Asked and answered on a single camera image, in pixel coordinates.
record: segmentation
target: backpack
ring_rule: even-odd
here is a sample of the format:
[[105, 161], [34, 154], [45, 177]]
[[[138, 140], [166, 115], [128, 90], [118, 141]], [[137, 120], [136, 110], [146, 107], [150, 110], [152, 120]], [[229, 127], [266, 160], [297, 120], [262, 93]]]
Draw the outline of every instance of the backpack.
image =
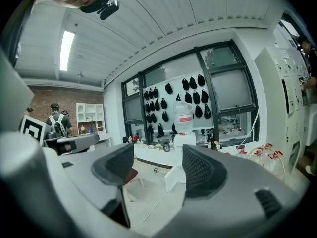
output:
[[61, 121], [63, 120], [63, 117], [64, 117], [64, 115], [63, 115], [63, 114], [60, 114], [59, 117], [58, 117], [58, 120], [55, 121], [53, 115], [50, 115], [49, 119], [50, 119], [52, 125], [54, 125], [54, 126], [56, 126], [56, 127], [59, 128], [59, 131], [60, 131], [61, 135], [62, 135], [63, 137], [67, 137], [67, 132], [66, 132], [66, 130], [65, 130], [65, 127], [64, 127], [64, 125], [61, 123]]

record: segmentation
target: ceiling light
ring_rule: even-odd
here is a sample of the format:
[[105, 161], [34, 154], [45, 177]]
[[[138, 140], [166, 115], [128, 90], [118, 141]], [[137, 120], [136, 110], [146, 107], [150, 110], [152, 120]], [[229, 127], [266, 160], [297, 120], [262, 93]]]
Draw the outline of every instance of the ceiling light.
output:
[[75, 34], [65, 31], [61, 41], [59, 69], [67, 71], [68, 57]]

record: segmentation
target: brick wall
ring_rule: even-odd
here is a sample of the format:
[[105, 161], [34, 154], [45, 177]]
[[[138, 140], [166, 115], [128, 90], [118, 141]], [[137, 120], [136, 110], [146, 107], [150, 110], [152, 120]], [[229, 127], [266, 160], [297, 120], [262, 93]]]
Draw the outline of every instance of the brick wall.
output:
[[59, 104], [59, 111], [67, 110], [70, 123], [73, 125], [76, 135], [78, 135], [76, 120], [76, 103], [96, 103], [103, 104], [102, 92], [78, 90], [62, 87], [29, 86], [34, 93], [34, 98], [30, 107], [33, 111], [29, 116], [46, 122], [51, 115], [50, 105], [52, 102]]

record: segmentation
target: white ceiling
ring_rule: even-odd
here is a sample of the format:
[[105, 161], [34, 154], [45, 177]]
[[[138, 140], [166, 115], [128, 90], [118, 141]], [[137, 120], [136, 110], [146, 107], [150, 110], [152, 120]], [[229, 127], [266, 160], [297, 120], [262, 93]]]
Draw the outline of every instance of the white ceiling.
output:
[[[21, 39], [18, 73], [24, 78], [77, 82], [82, 71], [81, 83], [101, 86], [103, 79], [161, 38], [210, 21], [263, 21], [269, 6], [269, 0], [118, 1], [119, 11], [104, 21], [96, 13], [61, 8], [52, 2], [36, 5]], [[67, 72], [58, 68], [64, 30], [76, 33]]]

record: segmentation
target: pegboard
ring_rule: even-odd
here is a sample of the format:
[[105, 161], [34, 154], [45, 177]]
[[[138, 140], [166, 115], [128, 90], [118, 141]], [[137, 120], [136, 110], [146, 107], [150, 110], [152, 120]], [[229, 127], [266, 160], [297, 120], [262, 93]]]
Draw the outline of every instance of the pegboard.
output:
[[[160, 110], [159, 111], [154, 110], [153, 112], [150, 111], [150, 113], [149, 113], [150, 115], [152, 113], [154, 113], [156, 118], [157, 118], [157, 122], [155, 122], [155, 123], [152, 122], [151, 123], [151, 125], [153, 126], [154, 133], [158, 132], [158, 125], [160, 123], [161, 123], [161, 125], [163, 127], [163, 131], [164, 132], [172, 132], [172, 126], [173, 126], [174, 119], [175, 119], [174, 103], [176, 101], [177, 94], [179, 94], [181, 101], [185, 101], [186, 92], [188, 92], [192, 96], [192, 99], [193, 99], [193, 93], [196, 90], [198, 92], [200, 98], [201, 98], [202, 97], [202, 90], [204, 89], [204, 91], [207, 92], [207, 94], [208, 94], [207, 105], [208, 105], [210, 111], [212, 112], [210, 96], [209, 96], [209, 92], [208, 92], [208, 88], [207, 88], [207, 83], [205, 81], [205, 85], [203, 87], [199, 86], [198, 82], [197, 82], [198, 74], [204, 76], [203, 71], [201, 70], [201, 71], [195, 72], [193, 74], [187, 74], [187, 75], [175, 77], [173, 79], [166, 80], [164, 82], [161, 82], [161, 83], [158, 83], [158, 84], [155, 84], [155, 85], [152, 85], [150, 87], [147, 87], [147, 88], [143, 89], [143, 95], [144, 95], [144, 93], [146, 91], [149, 92], [150, 89], [152, 89], [152, 91], [153, 91], [155, 87], [158, 90], [158, 98], [157, 99], [158, 99], [158, 102], [159, 102]], [[189, 87], [189, 90], [185, 91], [184, 88], [183, 88], [183, 83], [182, 83], [183, 78], [186, 78], [187, 81], [189, 82], [191, 77], [193, 77], [195, 79], [195, 82], [197, 84], [197, 89], [192, 89], [191, 87]], [[172, 89], [173, 89], [173, 93], [172, 94], [168, 94], [165, 91], [165, 85], [167, 83], [169, 83], [171, 85]], [[164, 122], [163, 119], [162, 119], [162, 114], [164, 112], [164, 109], [162, 109], [162, 107], [160, 105], [160, 102], [161, 102], [162, 98], [164, 98], [166, 103], [167, 103], [167, 108], [165, 109], [165, 111], [167, 112], [168, 122]], [[144, 105], [147, 102], [150, 104], [151, 101], [153, 101], [153, 103], [155, 104], [155, 101], [157, 99], [154, 98], [154, 97], [152, 99], [149, 99], [148, 101], [146, 99], [144, 99]], [[193, 127], [193, 130], [213, 128], [212, 116], [209, 119], [206, 119], [204, 117], [205, 104], [202, 103], [202, 101], [199, 103], [199, 106], [201, 107], [201, 109], [203, 111], [203, 115], [200, 118], [195, 116], [196, 104], [194, 103], [194, 100], [192, 102], [192, 105], [193, 105], [193, 112], [194, 112], [194, 119], [193, 119], [194, 127]]]

